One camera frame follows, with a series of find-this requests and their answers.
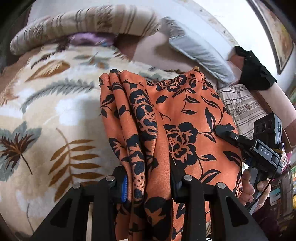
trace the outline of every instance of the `finger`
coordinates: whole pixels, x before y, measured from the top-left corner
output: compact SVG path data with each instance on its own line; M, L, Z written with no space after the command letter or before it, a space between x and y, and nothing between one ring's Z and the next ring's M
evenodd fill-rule
M255 193L254 187L249 181L245 179L242 179L242 191L250 195L253 195Z
M252 195L245 192L242 192L239 198L244 202L252 202L254 200L254 197Z
M265 184L264 187L263 187L263 189L264 189L266 187L266 185L268 184L269 181L268 180L265 180L265 181L262 181L262 182L264 182L264 184ZM270 191L271 191L271 185L269 184L268 187L267 187L267 189L266 189L266 191L263 193L263 195L259 199L258 204L263 204L266 201L268 195L270 194Z
M247 181L250 181L250 179L251 179L251 173L249 172L248 169L246 169L246 170L243 172L243 174L242 174L242 178L245 179L245 180L247 180Z
M241 204L243 204L244 206L247 204L247 202L244 201L241 197L239 197L238 200L239 200L239 202L240 202Z
M256 212L256 211L258 211L260 208L262 208L263 205L264 205L264 203L257 204L257 206L256 206L256 208L255 208L255 210L254 210L254 212Z
M263 192L264 188L267 186L268 183L269 183L268 180L258 182L258 184L257 184L258 191Z

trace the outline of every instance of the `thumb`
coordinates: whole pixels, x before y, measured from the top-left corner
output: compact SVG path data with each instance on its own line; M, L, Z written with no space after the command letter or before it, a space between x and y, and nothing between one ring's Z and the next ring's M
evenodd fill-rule
M268 183L269 183L269 180L264 180L264 181L259 182L257 184L258 191L263 192L263 190L268 185ZM264 202L266 201L267 197L269 196L270 191L271 191L271 185L269 184L268 188L266 189L266 191L263 193L263 195L259 199L258 204L255 209L255 212L264 205Z

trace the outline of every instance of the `black handheld device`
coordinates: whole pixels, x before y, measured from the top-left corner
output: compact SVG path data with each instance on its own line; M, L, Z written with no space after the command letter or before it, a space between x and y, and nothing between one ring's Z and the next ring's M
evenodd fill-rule
M252 214L261 192L257 184L267 178L278 178L282 172L280 162L284 144L281 142L281 120L274 113L270 113L254 123L253 139L237 135L227 126L218 125L215 133L230 144L237 146L242 151L244 162L249 166L251 173L250 183L254 186L254 200L246 205Z

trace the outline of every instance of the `gray pillow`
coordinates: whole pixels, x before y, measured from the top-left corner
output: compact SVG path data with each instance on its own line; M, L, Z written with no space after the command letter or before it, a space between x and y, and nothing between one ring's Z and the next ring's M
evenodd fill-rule
M206 41L182 23L163 18L169 32L170 45L195 60L218 79L218 88L231 85L236 79L223 57Z

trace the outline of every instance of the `white wall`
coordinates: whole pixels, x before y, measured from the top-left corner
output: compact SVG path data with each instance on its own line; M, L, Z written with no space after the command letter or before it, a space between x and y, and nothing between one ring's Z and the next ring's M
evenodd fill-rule
M273 51L266 32L246 0L194 0L210 12L245 50L252 50L260 62L278 81L285 92L294 79L296 71L296 48L278 75Z

